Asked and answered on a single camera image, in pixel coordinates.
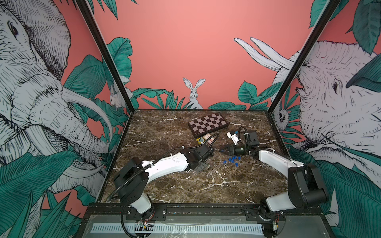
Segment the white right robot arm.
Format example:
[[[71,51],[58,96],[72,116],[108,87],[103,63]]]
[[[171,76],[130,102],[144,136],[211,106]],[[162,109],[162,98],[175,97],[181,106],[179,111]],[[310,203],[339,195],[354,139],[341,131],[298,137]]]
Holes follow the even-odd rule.
[[[230,131],[227,137],[233,141],[227,147],[229,156],[252,156],[287,178],[286,192],[262,200],[260,209],[265,214],[310,208],[328,201],[328,191],[315,165],[286,158],[275,149],[261,145],[255,131],[244,132],[243,138],[239,132]]]

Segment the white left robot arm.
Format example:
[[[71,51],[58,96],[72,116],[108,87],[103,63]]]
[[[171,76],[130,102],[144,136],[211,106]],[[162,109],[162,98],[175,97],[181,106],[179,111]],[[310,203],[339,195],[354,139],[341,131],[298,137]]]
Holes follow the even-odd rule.
[[[201,144],[171,149],[153,161],[142,161],[134,157],[115,175],[115,190],[107,197],[107,201],[116,197],[122,205],[132,206],[141,215],[152,213],[152,202],[144,193],[150,182],[177,172],[202,170],[213,154],[214,148],[211,145]]]

